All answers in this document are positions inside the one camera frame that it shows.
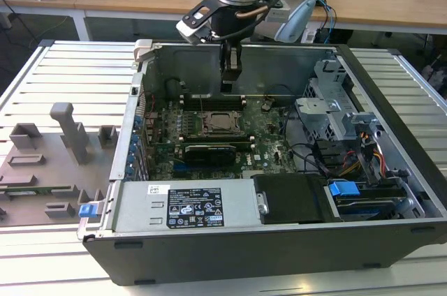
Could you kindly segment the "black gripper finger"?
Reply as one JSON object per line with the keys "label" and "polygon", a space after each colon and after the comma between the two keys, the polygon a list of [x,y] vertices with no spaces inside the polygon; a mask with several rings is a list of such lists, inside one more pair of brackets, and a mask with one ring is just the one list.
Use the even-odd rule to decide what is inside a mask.
{"label": "black gripper finger", "polygon": [[221,93],[230,93],[242,72],[240,42],[225,40],[220,47]]}

